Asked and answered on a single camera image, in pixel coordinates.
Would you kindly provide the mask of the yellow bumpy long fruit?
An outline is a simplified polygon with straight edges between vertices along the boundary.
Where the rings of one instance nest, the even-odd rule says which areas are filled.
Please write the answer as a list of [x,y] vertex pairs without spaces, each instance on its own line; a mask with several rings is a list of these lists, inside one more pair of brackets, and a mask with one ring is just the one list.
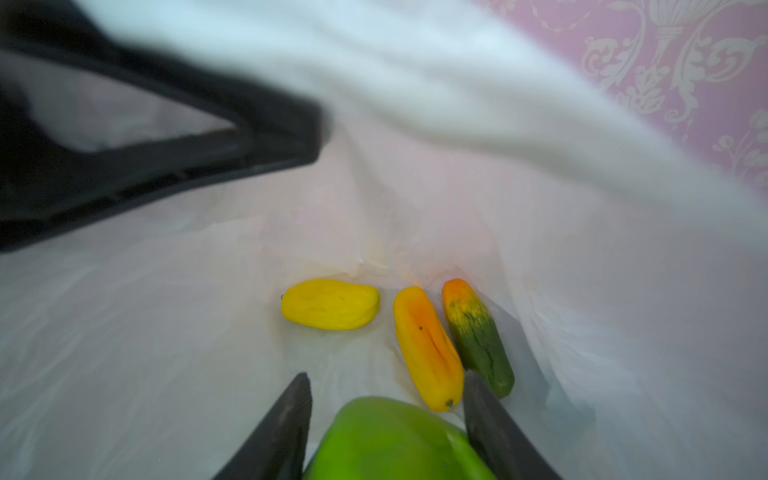
[[280,310],[299,325],[346,331],[370,323],[379,306],[380,294],[373,286],[315,279],[289,288],[281,297]]

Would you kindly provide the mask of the white plastic bag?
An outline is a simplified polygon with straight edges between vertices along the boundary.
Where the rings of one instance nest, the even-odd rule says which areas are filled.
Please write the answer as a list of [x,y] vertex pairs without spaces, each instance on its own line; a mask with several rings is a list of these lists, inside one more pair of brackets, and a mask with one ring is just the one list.
[[[309,444],[418,403],[394,293],[464,277],[568,479],[767,475],[763,1],[80,1],[119,45],[317,101],[312,164],[1,258],[1,475],[207,479],[298,372]],[[375,287],[346,331],[302,282]]]

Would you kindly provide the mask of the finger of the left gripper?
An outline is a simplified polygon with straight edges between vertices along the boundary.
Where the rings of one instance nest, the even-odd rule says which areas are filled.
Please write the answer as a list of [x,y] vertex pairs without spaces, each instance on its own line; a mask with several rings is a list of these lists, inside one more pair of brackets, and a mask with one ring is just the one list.
[[313,163],[321,107],[123,47],[71,1],[1,5],[1,248]]

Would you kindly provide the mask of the orange yellow mango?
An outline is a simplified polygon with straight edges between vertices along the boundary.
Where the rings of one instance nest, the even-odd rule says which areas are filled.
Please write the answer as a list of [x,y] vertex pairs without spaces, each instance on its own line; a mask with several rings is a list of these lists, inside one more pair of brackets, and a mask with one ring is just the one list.
[[417,286],[399,291],[393,316],[404,361],[424,403],[435,412],[456,407],[464,368],[425,291]]

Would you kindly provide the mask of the green fruit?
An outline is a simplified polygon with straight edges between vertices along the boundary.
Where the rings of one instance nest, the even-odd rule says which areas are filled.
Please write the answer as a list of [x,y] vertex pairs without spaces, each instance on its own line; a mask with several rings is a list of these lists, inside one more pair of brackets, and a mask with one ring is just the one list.
[[466,433],[434,413],[383,397],[347,403],[305,479],[493,479]]

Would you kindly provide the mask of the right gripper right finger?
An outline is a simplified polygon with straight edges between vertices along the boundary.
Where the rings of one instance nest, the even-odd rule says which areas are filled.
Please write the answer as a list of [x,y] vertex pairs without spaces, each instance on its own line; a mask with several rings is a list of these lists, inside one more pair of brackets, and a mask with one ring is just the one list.
[[465,374],[462,404],[469,443],[497,479],[562,479],[475,371]]

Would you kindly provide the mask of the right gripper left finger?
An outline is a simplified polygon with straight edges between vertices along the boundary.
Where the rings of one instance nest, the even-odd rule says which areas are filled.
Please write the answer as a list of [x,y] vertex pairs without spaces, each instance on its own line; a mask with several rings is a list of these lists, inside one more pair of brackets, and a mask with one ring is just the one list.
[[301,372],[214,479],[301,479],[311,413],[310,380]]

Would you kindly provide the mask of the green orange papaya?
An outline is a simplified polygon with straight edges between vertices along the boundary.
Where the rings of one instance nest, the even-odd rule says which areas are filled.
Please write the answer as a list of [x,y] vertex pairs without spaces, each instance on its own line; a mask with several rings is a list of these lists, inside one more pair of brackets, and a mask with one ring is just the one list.
[[515,374],[488,308],[462,279],[444,284],[442,302],[464,369],[477,372],[497,398],[507,397],[514,387]]

